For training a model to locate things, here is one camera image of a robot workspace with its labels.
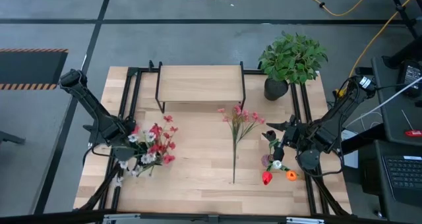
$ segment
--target concrete floor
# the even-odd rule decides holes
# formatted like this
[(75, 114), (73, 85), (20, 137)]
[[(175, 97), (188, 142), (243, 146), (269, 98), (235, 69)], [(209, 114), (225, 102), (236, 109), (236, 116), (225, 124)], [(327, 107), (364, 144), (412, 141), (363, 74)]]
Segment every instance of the concrete floor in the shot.
[[(357, 0), (322, 0), (336, 13)], [(0, 0), (2, 18), (97, 19), (103, 0)], [(392, 0), (365, 0), (345, 19), (388, 19)], [(408, 13), (421, 11), (412, 2)], [(311, 0), (110, 0), (106, 19), (338, 19), (320, 10)], [(328, 49), (329, 63), (321, 70), (328, 101), (331, 91), (344, 81), (356, 58), (380, 26), (267, 25), (267, 24), (103, 24), (88, 68), (88, 87), (101, 97), (110, 66), (146, 67), (148, 60), (165, 64), (232, 64), (243, 61), (256, 68), (265, 45), (281, 34), (306, 34)], [(93, 24), (0, 24), (0, 48), (67, 48), (63, 73), (79, 69), (94, 30)], [(362, 58), (391, 55), (412, 40), (403, 26), (390, 26)], [(24, 146), (0, 146), (0, 216), (33, 212), (69, 95), (54, 91), (0, 91), (0, 130), (26, 137)], [(353, 117), (378, 104), (366, 101)], [(378, 117), (369, 117), (365, 126)], [(67, 138), (46, 212), (70, 211), (82, 171), (82, 155), (88, 133), (82, 125), (92, 123), (78, 105)], [(359, 132), (359, 123), (350, 126)], [(353, 169), (345, 171), (347, 191), (354, 214), (375, 217), (377, 199), (362, 193)]]

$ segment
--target hazard tape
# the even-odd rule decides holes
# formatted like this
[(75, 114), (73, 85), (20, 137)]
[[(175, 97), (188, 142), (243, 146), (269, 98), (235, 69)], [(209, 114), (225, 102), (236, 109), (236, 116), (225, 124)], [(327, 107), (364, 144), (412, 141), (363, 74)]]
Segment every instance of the hazard tape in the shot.
[(64, 52), (68, 53), (68, 49), (0, 49), (0, 52)]
[(53, 90), (56, 84), (0, 84), (0, 90)]

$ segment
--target black floor mat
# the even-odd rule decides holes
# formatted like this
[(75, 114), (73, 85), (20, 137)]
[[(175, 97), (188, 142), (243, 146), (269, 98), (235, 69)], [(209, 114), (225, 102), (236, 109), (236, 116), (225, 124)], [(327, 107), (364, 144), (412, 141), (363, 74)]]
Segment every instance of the black floor mat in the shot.
[(0, 90), (52, 90), (67, 49), (0, 49)]

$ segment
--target keyboard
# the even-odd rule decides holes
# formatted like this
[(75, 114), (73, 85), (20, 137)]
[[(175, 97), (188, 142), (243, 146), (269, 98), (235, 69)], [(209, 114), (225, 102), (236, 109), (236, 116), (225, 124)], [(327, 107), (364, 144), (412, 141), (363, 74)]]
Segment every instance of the keyboard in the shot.
[(422, 206), (422, 157), (386, 155), (383, 160), (394, 199)]

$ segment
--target flower bouquet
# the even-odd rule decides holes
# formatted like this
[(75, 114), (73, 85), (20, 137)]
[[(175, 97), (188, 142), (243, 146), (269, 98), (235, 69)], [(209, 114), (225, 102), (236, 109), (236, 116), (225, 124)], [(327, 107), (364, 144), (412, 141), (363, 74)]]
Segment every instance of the flower bouquet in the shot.
[(245, 109), (242, 111), (240, 105), (236, 105), (231, 114), (227, 114), (226, 110), (219, 109), (223, 117), (223, 122), (227, 122), (230, 126), (231, 134), (233, 135), (233, 184), (235, 183), (235, 168), (236, 168), (236, 148), (240, 140), (246, 136), (252, 129), (258, 125), (265, 123), (265, 119), (259, 117), (257, 112), (252, 115)]
[(131, 147), (135, 149), (136, 163), (131, 171), (131, 175), (139, 177), (139, 175), (150, 170), (150, 175), (156, 165), (168, 164), (175, 159), (174, 155), (170, 155), (169, 151), (174, 150), (176, 144), (172, 141), (174, 134), (178, 128), (171, 126), (166, 129), (168, 124), (173, 122), (171, 115), (164, 116), (166, 124), (164, 127), (158, 126), (155, 123), (151, 129), (142, 131), (142, 140), (138, 136), (139, 126), (136, 126), (131, 135), (128, 136), (128, 141)]

